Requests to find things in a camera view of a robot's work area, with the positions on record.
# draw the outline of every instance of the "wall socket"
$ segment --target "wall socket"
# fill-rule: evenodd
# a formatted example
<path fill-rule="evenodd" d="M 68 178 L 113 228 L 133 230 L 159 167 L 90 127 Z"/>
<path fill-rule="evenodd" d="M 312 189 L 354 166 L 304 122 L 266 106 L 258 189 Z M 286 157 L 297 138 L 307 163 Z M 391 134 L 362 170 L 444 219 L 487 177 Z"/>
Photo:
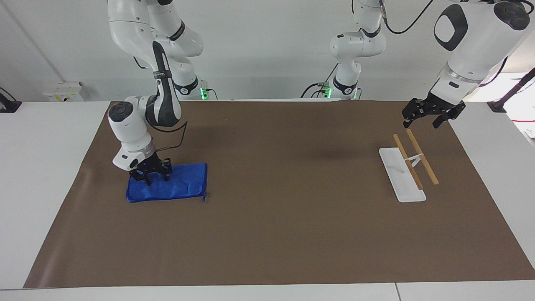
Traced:
<path fill-rule="evenodd" d="M 67 81 L 61 84 L 49 85 L 43 92 L 47 101 L 88 101 L 89 93 L 81 81 Z"/>

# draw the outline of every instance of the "white stand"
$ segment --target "white stand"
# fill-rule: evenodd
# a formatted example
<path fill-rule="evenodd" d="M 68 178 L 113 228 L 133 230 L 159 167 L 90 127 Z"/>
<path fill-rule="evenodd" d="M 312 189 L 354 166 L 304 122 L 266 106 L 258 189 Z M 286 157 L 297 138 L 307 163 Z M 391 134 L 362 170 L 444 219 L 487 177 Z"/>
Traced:
<path fill-rule="evenodd" d="M 418 189 L 399 148 L 381 148 L 379 154 L 399 202 L 422 202 L 427 199 L 424 191 Z M 420 162 L 420 156 L 421 154 L 407 160 L 413 161 L 412 167 L 414 167 Z"/>

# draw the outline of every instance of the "brown table mat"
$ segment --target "brown table mat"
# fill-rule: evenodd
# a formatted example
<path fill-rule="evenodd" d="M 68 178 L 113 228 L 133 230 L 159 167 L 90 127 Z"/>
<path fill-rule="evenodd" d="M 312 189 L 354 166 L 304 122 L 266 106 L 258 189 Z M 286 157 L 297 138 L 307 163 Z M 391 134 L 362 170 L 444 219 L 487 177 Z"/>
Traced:
<path fill-rule="evenodd" d="M 208 164 L 206 203 L 129 204 L 104 118 L 25 288 L 535 279 L 449 124 L 414 123 L 441 184 L 419 165 L 427 201 L 397 202 L 378 150 L 414 154 L 404 105 L 183 103 L 161 156 Z"/>

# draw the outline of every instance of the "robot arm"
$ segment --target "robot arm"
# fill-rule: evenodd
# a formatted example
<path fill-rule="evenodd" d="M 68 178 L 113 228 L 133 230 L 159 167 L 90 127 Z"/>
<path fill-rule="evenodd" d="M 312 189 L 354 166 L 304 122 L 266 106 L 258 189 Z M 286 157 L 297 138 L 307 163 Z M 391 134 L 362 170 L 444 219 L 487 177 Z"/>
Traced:
<path fill-rule="evenodd" d="M 439 115 L 438 128 L 456 119 L 472 93 L 526 34 L 530 17 L 514 0 L 452 4 L 440 15 L 434 34 L 452 55 L 424 100 L 412 99 L 403 110 L 404 126 L 426 115 Z"/>
<path fill-rule="evenodd" d="M 352 99 L 356 93 L 361 65 L 359 57 L 383 53 L 386 37 L 381 32 L 381 5 L 379 0 L 358 0 L 353 15 L 360 27 L 358 32 L 343 33 L 331 40 L 331 53 L 338 60 L 338 71 L 330 82 L 332 97 Z"/>
<path fill-rule="evenodd" d="M 177 14 L 173 1 L 147 1 L 153 34 L 171 61 L 174 88 L 183 100 L 203 99 L 201 87 L 206 82 L 195 74 L 188 58 L 202 54 L 204 43 L 201 36 L 191 30 Z"/>
<path fill-rule="evenodd" d="M 114 42 L 123 51 L 143 59 L 151 66 L 158 88 L 157 95 L 128 97 L 124 102 L 112 106 L 108 112 L 111 128 L 121 141 L 121 150 L 113 163 L 130 171 L 136 179 L 147 180 L 147 174 L 154 171 L 165 175 L 171 172 L 168 168 L 170 163 L 162 162 L 157 157 L 154 142 L 147 132 L 147 125 L 173 127 L 182 116 L 173 81 L 173 65 L 167 58 L 165 48 L 171 52 L 175 47 L 171 44 L 179 45 L 179 39 L 185 38 L 181 41 L 182 49 L 188 49 L 189 54 L 200 54 L 202 51 L 200 38 L 196 38 L 196 34 L 180 18 L 173 20 L 171 17 L 171 2 L 172 0 L 108 1 Z M 152 31 L 153 24 L 170 35 L 163 44 L 156 40 Z M 200 47 L 192 42 L 194 38 Z"/>

